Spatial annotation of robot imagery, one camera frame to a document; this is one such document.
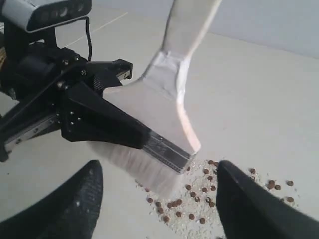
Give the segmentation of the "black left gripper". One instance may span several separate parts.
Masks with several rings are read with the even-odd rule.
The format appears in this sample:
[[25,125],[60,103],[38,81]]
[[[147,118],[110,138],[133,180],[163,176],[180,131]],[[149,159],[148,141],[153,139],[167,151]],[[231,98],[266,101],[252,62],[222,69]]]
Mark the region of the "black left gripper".
[[100,141],[141,149],[148,127],[102,98],[105,88],[130,79],[123,59],[89,62],[73,50],[44,43],[28,47],[18,61],[5,60],[0,90],[17,100],[0,120],[0,159],[21,142],[60,131],[70,142]]

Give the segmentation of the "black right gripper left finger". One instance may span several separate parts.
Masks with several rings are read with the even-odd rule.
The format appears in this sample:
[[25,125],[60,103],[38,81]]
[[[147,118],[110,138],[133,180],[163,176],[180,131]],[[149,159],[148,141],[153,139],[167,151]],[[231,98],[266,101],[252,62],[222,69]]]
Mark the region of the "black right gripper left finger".
[[39,202],[0,223],[2,239],[90,239],[103,199],[98,160],[85,164]]

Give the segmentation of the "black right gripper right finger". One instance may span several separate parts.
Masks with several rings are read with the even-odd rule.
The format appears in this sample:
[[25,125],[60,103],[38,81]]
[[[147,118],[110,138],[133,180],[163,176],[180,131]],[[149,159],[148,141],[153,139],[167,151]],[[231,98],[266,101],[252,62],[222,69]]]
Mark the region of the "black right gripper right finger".
[[317,239],[319,223],[288,206],[227,160],[217,168],[217,211],[228,239]]

